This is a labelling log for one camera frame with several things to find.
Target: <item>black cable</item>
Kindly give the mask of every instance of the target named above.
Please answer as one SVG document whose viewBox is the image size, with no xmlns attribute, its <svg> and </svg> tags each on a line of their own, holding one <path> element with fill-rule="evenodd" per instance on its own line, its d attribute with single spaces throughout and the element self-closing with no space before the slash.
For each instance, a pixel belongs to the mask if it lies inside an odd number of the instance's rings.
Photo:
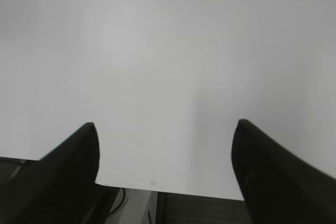
<svg viewBox="0 0 336 224">
<path fill-rule="evenodd" d="M 18 166 L 21 166 L 21 167 L 24 166 L 23 163 L 20 163 L 19 161 L 14 161 L 14 160 L 0 159 L 0 163 L 18 165 Z"/>
<path fill-rule="evenodd" d="M 109 217 L 114 214 L 116 211 L 118 211 L 120 209 L 120 207 L 122 206 L 122 204 L 124 203 L 125 201 L 125 198 L 126 198 L 126 190 L 125 188 L 122 188 L 122 199 L 119 203 L 119 205 L 117 205 L 116 208 L 114 208 L 110 213 L 109 213 Z"/>
</svg>

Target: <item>white desk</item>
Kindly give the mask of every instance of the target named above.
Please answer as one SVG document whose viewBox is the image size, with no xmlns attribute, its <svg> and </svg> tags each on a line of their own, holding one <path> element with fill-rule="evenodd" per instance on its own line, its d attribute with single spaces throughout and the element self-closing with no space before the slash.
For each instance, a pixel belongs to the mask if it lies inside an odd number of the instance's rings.
<svg viewBox="0 0 336 224">
<path fill-rule="evenodd" d="M 248 118 L 336 176 L 335 0 L 0 0 L 0 156 L 96 124 L 97 182 L 241 199 Z"/>
</svg>

